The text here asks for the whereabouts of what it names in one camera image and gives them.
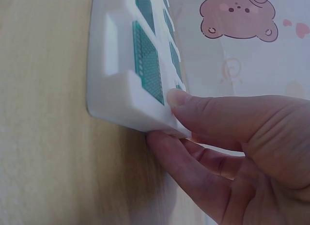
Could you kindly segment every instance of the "pink heart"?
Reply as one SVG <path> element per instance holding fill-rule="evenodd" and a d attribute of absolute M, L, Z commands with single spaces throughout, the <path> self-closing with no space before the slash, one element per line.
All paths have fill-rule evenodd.
<path fill-rule="evenodd" d="M 292 22 L 291 22 L 290 20 L 288 20 L 288 19 L 284 19 L 284 20 L 283 20 L 283 25 L 284 25 L 285 27 L 287 27 L 287 26 L 292 26 Z"/>
<path fill-rule="evenodd" d="M 303 23 L 297 23 L 296 25 L 296 34 L 299 38 L 304 38 L 306 34 L 310 33 L 310 28 L 308 25 Z"/>

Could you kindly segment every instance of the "cartoon bear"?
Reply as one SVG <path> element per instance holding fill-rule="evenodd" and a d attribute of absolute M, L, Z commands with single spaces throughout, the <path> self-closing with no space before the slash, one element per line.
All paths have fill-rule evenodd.
<path fill-rule="evenodd" d="M 258 37 L 265 42 L 278 38 L 273 19 L 275 8 L 268 0 L 206 0 L 200 7 L 202 33 L 211 39 Z"/>

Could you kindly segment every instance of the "green pcb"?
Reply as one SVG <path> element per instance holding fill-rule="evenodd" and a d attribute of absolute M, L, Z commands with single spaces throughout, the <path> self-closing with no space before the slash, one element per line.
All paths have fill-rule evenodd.
<path fill-rule="evenodd" d="M 171 58 L 172 58 L 173 65 L 175 66 L 176 73 L 178 74 L 180 80 L 183 82 L 178 54 L 177 54 L 173 44 L 171 42 L 169 44 L 170 44 L 170 52 L 171 52 Z"/>
<path fill-rule="evenodd" d="M 169 32 L 171 34 L 171 37 L 174 40 L 173 26 L 172 26 L 172 23 L 171 23 L 171 21 L 169 19 L 169 16 L 168 16 L 167 12 L 166 12 L 166 9 L 164 9 L 164 17 L 165 17 L 165 21 L 166 21 L 166 24 L 168 26 Z"/>
<path fill-rule="evenodd" d="M 133 22 L 133 39 L 136 73 L 142 87 L 164 105 L 158 53 L 140 24 Z"/>
<path fill-rule="evenodd" d="M 153 33 L 155 33 L 154 17 L 153 17 L 151 1 L 150 0 L 136 0 L 136 5 L 139 8 L 142 15 L 144 16 L 146 22 L 151 27 Z"/>

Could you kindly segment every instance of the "hand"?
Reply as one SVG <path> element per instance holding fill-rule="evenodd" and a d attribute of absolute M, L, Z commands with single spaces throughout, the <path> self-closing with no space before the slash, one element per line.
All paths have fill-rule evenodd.
<path fill-rule="evenodd" d="M 148 146 L 205 213 L 221 225 L 310 224 L 310 101 L 199 98 L 181 90 L 167 100 L 194 142 L 155 131 Z"/>

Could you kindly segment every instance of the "finger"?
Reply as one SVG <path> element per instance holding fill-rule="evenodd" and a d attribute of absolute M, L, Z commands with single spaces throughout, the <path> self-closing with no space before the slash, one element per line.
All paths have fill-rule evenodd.
<path fill-rule="evenodd" d="M 160 131 L 148 135 L 147 143 L 159 163 L 210 217 L 220 223 L 229 201 L 229 180 L 212 174 L 193 158 L 180 140 Z"/>
<path fill-rule="evenodd" d="M 167 94 L 173 113 L 193 133 L 241 143 L 248 143 L 292 100 L 283 96 L 201 98 L 177 89 Z"/>
<path fill-rule="evenodd" d="M 241 143 L 229 139 L 217 139 L 205 134 L 192 133 L 191 140 L 195 143 L 206 144 L 230 151 L 243 151 Z"/>
<path fill-rule="evenodd" d="M 212 173 L 234 179 L 245 157 L 230 156 L 204 148 L 189 140 L 181 141 L 189 154 Z"/>

